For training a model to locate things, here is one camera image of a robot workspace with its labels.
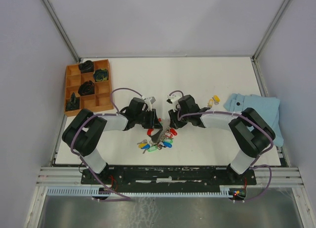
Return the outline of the orange wooden compartment tray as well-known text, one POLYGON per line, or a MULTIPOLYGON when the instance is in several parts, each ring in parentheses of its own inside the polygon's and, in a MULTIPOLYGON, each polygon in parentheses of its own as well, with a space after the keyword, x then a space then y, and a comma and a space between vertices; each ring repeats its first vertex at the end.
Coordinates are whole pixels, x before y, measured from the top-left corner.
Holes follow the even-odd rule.
POLYGON ((82 109, 102 112, 114 108, 111 103, 111 67, 109 60, 87 60, 66 67, 64 113, 75 116, 82 109))

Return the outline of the light blue folded cloth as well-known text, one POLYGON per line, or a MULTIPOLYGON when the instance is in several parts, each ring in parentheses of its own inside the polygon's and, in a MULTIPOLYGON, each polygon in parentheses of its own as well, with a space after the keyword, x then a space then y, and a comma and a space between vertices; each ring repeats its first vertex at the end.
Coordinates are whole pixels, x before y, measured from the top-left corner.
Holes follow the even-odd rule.
POLYGON ((233 93, 224 103, 224 108, 229 112, 241 112, 246 108, 253 108, 274 131, 276 135, 274 145, 282 147, 284 139, 279 127, 279 105, 280 100, 275 97, 233 93))

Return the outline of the yellow key tag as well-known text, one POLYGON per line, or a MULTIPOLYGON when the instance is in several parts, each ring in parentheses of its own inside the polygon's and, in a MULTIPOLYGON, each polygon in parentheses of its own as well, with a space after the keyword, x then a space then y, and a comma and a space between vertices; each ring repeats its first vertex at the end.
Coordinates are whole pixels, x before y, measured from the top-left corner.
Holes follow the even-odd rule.
POLYGON ((218 104, 220 102, 220 98, 217 95, 214 95, 212 98, 215 104, 218 104))

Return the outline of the black red rolled sock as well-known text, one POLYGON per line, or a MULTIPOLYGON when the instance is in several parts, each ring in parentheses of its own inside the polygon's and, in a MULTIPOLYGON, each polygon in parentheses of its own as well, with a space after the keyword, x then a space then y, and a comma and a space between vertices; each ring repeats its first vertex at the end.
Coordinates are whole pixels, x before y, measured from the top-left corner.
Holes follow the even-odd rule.
POLYGON ((95 85, 91 80, 84 82, 78 89, 80 96, 92 95, 95 93, 95 85))

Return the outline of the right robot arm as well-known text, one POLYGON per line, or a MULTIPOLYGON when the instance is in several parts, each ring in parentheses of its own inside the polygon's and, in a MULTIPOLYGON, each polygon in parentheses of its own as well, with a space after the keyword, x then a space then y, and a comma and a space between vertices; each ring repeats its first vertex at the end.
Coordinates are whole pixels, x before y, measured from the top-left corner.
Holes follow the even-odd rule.
POLYGON ((187 123, 200 128, 219 128, 232 132, 240 150, 227 167, 227 180, 238 184, 244 179, 244 173, 265 152, 274 146, 276 137, 272 128, 253 108, 240 113, 212 111, 208 107, 200 108, 191 95, 169 94, 167 102, 170 126, 174 129, 187 123))

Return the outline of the bunch of coloured key tags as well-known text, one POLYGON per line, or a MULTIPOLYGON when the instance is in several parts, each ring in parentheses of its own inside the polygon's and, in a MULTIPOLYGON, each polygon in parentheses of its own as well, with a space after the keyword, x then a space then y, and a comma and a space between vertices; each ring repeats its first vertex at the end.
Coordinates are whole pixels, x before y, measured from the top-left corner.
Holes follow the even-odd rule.
POLYGON ((143 154, 146 152, 154 152, 154 151, 160 151, 162 149, 170 149, 172 148, 173 144, 173 138, 177 136, 178 133, 176 132, 175 129, 169 128, 167 132, 163 135, 163 138, 157 142, 153 143, 150 140, 144 139, 141 142, 137 143, 138 148, 140 148, 143 151, 143 154))

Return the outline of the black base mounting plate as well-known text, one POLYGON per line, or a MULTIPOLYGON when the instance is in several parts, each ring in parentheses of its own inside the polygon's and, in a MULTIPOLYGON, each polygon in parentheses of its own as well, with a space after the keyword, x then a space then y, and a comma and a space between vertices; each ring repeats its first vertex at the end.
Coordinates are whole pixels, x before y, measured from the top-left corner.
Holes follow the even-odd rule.
POLYGON ((234 176, 216 166, 123 166, 105 168, 97 177, 117 192, 219 192, 220 186, 256 184, 254 171, 234 176))

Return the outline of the green black rolled sock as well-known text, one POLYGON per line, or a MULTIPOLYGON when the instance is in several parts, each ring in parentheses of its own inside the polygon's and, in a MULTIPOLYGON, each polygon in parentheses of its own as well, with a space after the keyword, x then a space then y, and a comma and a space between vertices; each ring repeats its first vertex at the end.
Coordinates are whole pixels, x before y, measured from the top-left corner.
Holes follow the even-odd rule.
POLYGON ((108 70, 107 69, 97 69, 93 73, 93 78, 94 78, 95 82, 107 81, 109 78, 108 70))

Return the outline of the dark green rolled sock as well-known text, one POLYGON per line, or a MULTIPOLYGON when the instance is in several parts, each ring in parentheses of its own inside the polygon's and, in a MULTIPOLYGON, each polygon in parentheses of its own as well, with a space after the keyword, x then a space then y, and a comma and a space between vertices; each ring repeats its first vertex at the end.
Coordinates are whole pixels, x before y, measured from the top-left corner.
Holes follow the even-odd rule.
POLYGON ((79 110, 80 107, 80 98, 76 97, 76 94, 73 92, 70 99, 66 102, 65 111, 74 111, 79 110))

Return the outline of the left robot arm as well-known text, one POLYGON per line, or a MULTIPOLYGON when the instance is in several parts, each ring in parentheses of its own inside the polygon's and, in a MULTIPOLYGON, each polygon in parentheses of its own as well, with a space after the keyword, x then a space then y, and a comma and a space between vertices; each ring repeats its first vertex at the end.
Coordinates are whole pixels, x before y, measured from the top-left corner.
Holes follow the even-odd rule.
POLYGON ((82 109, 62 134, 62 141, 71 152, 83 159, 83 163, 91 169, 92 178, 100 184, 109 179, 107 162, 96 149, 101 135, 105 131, 127 131, 136 124, 144 129, 157 129, 163 126, 158 120, 156 110, 150 109, 151 100, 134 97, 129 105, 117 114, 94 114, 82 109))

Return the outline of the yellow tagged key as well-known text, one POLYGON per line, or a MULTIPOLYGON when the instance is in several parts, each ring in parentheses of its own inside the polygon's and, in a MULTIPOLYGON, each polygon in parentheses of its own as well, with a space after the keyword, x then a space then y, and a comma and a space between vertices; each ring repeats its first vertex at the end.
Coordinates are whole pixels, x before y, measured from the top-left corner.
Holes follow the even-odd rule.
POLYGON ((209 108, 212 108, 213 107, 213 105, 214 105, 214 100, 213 99, 210 99, 209 101, 208 101, 208 107, 209 108))

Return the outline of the black rolled sock top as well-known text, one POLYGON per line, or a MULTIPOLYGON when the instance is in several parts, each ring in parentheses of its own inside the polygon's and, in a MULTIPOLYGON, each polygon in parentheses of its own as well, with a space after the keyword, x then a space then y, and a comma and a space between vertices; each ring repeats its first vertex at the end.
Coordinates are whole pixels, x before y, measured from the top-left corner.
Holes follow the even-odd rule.
POLYGON ((87 60, 78 65, 81 74, 94 72, 94 63, 91 60, 87 60))

